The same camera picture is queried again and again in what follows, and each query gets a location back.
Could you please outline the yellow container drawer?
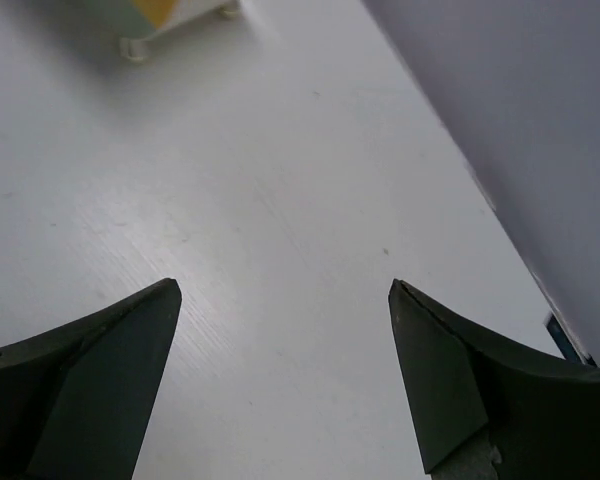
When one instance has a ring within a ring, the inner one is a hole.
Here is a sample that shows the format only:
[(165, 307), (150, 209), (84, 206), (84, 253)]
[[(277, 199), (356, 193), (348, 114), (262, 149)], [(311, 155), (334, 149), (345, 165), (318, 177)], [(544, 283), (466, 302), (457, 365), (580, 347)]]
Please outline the yellow container drawer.
[(178, 0), (132, 0), (134, 7), (154, 29), (167, 23), (178, 3)]

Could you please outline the pale green container drawer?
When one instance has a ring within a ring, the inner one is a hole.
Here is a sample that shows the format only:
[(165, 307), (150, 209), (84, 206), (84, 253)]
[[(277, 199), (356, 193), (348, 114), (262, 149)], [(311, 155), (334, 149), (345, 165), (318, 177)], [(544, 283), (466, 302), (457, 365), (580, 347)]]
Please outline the pale green container drawer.
[(147, 43), (158, 32), (158, 27), (134, 1), (92, 1), (91, 7), (116, 34), (122, 58), (134, 63), (148, 58)]

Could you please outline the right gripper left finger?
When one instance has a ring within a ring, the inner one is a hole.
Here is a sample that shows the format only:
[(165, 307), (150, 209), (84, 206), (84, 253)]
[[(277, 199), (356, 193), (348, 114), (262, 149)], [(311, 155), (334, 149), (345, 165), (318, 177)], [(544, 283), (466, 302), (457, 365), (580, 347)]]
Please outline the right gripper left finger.
[(182, 302), (162, 279), (0, 347), (0, 479), (130, 479)]

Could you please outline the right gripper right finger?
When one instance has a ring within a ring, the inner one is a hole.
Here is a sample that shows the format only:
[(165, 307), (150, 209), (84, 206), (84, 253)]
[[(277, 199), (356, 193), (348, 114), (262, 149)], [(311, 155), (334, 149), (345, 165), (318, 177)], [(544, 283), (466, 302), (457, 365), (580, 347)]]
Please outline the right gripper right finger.
[(430, 477), (600, 479), (600, 368), (511, 340), (402, 280), (388, 301)]

